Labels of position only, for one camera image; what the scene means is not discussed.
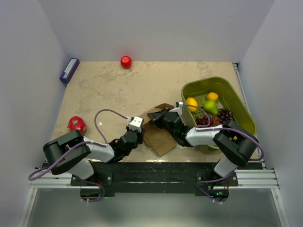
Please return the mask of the brown cardboard box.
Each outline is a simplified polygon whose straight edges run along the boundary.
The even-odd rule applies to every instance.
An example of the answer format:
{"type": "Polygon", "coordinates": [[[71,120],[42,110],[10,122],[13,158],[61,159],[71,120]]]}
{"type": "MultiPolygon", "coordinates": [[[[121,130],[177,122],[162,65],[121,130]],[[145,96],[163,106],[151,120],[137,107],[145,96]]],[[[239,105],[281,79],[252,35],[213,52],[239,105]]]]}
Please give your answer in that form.
{"type": "Polygon", "coordinates": [[[160,110],[164,110],[165,108],[173,109],[174,106],[167,103],[162,103],[139,116],[143,119],[143,127],[145,130],[143,140],[145,144],[152,148],[160,157],[174,149],[177,146],[177,142],[166,130],[157,128],[147,114],[158,112],[160,110]]]}

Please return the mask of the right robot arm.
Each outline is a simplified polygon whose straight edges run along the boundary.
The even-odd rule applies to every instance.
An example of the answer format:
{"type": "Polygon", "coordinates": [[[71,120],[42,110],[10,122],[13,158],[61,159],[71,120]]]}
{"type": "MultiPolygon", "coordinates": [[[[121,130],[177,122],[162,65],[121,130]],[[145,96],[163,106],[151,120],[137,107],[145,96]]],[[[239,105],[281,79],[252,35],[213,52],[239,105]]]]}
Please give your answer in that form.
{"type": "Polygon", "coordinates": [[[211,181],[217,186],[223,185],[228,174],[237,167],[246,166],[258,146],[258,140],[232,120],[215,127],[191,128],[182,122],[177,112],[169,109],[148,113],[147,116],[157,128],[166,130],[183,147],[216,145],[224,154],[211,173],[211,181]]]}

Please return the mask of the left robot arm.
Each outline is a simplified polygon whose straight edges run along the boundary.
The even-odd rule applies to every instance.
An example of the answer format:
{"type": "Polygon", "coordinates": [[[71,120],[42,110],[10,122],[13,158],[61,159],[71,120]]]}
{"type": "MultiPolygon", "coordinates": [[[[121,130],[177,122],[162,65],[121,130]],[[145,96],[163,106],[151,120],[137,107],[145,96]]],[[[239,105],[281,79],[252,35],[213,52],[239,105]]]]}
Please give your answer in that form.
{"type": "Polygon", "coordinates": [[[53,175],[70,173],[80,177],[86,185],[94,185],[98,181],[98,174],[88,159],[96,159],[102,163],[117,163],[142,144],[143,136],[144,127],[127,126],[123,136],[108,144],[101,144],[75,130],[46,143],[43,151],[50,166],[64,156],[51,169],[53,175]]]}

